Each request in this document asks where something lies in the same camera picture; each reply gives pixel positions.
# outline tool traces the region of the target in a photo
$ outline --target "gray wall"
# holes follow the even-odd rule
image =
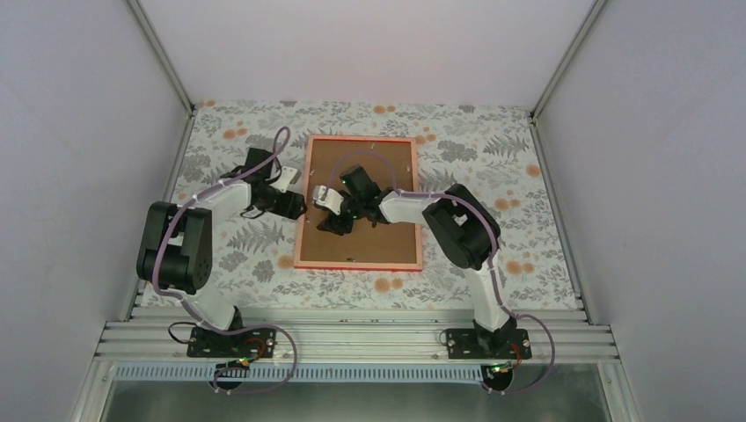
[[[195,99],[533,107],[592,0],[142,0]]]
[[[746,3],[610,2],[540,129],[645,420],[746,393]]]
[[[184,113],[124,1],[0,13],[0,409],[65,420]]]

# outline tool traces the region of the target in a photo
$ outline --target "floral tablecloth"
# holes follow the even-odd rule
[[[552,218],[526,112],[482,105],[380,105],[347,102],[207,101],[200,105],[173,200],[242,164],[250,145],[270,148],[292,130],[283,164],[304,167],[309,135],[409,136],[417,140],[420,189],[459,182],[500,224],[499,268],[515,309],[572,309],[574,292]],[[423,230],[421,273],[296,270],[296,223],[234,217],[214,234],[212,278],[244,307],[469,309],[463,270]],[[147,287],[142,306],[174,306]]]

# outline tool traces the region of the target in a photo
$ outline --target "brown board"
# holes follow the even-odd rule
[[[312,135],[306,150],[304,195],[308,212],[298,220],[295,268],[348,270],[422,271],[421,227],[416,224],[378,224],[357,220],[352,233],[337,236],[316,228],[328,215],[311,203],[314,186],[325,185],[337,161],[357,150],[374,151],[394,168],[397,187],[407,191],[417,186],[417,154],[413,138],[383,138],[346,135]],[[351,156],[337,173],[361,165],[381,189],[392,186],[389,167],[375,156]],[[343,189],[339,174],[331,188]]]

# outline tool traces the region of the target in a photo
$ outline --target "metal plate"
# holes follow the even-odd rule
[[[262,359],[272,359],[274,356],[274,342],[276,335],[271,328],[258,328],[241,335],[236,345],[230,345],[230,340],[218,337],[219,343],[215,342],[216,334],[205,332],[202,328],[194,327],[186,348],[186,356],[190,358],[243,358],[259,354],[261,343],[264,344],[261,353]]]
[[[453,346],[448,347],[449,359],[517,359],[516,352],[512,347],[505,347],[493,356],[486,353],[482,346],[477,342],[477,332],[470,328],[450,328],[445,331],[446,343],[450,344],[453,340]],[[530,359],[531,346],[524,346],[523,342],[528,341],[529,333],[526,330],[515,329],[510,336],[510,343],[518,346],[521,353],[521,359]]]

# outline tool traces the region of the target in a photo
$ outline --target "robotic arm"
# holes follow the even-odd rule
[[[318,229],[344,236],[352,231],[354,221],[363,217],[374,227],[398,222],[427,225],[450,262],[471,270],[465,271],[465,276],[474,300],[474,327],[482,351],[497,356],[509,350],[517,323],[495,300],[487,261],[496,260],[497,255],[491,257],[490,236],[478,217],[454,200],[427,194],[407,196],[391,188],[382,191],[359,165],[341,173],[340,178],[349,193],[328,186],[315,186],[312,191],[314,206],[329,212]],[[444,193],[469,203],[487,221],[494,238],[500,236],[497,222],[465,186],[455,184]]]
[[[260,164],[271,154],[263,149],[249,149],[245,165],[222,175],[221,180]],[[175,236],[166,246],[158,273],[159,287],[183,292],[183,300],[217,329],[241,328],[238,310],[217,290],[215,282],[209,280],[212,231],[228,218],[252,210],[297,219],[306,211],[305,200],[300,193],[291,192],[289,186],[299,176],[297,169],[281,167],[274,161],[244,179],[243,183],[226,186],[191,206],[179,220],[178,230],[174,231]],[[152,280],[158,246],[178,209],[179,205],[163,201],[150,206],[137,256],[136,271],[141,279]]]

